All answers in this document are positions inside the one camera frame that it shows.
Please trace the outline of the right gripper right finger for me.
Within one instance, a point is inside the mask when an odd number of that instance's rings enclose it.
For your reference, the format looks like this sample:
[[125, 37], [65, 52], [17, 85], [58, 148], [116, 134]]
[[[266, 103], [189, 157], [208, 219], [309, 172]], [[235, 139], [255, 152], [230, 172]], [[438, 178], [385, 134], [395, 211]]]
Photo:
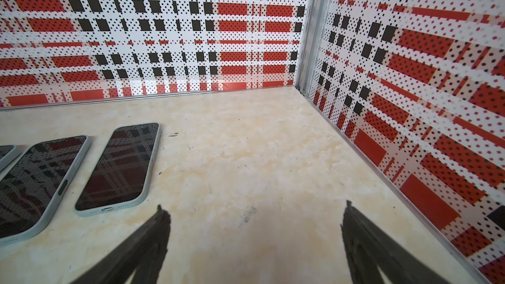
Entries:
[[356, 209], [351, 201], [341, 224], [353, 283], [447, 283]]

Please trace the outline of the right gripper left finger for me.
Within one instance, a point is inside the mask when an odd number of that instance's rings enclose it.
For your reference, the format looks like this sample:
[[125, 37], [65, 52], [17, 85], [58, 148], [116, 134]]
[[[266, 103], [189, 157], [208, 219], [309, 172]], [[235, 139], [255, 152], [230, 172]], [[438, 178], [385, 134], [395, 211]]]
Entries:
[[133, 234], [74, 283], [156, 283], [168, 252], [170, 214], [159, 205]]

